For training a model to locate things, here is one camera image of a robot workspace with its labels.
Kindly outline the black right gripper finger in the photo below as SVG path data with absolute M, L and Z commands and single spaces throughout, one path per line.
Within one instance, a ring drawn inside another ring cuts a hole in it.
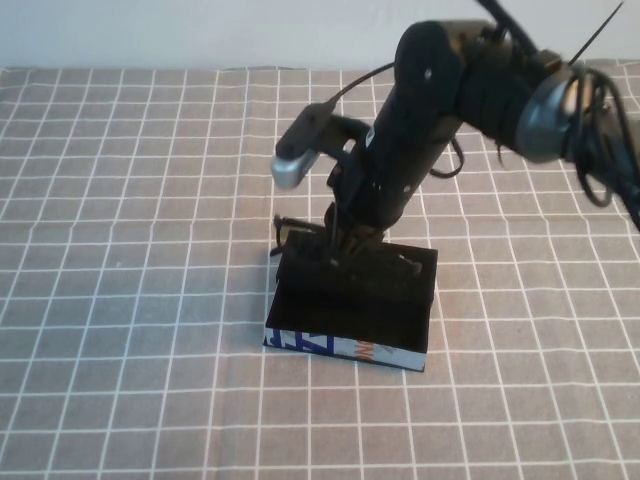
M 343 226 L 334 220 L 325 221 L 325 253 L 323 254 L 324 262 L 329 266 L 345 266 L 346 255 L 343 252 L 343 243 L 346 236 L 346 230 Z
M 382 242 L 382 231 L 367 225 L 355 225 L 349 233 L 349 259 L 354 260 L 363 250 Z

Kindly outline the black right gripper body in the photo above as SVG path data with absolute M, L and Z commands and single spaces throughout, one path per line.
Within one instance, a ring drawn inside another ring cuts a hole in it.
M 372 125 L 327 181 L 340 227 L 383 231 L 393 226 L 440 155 L 439 124 Z

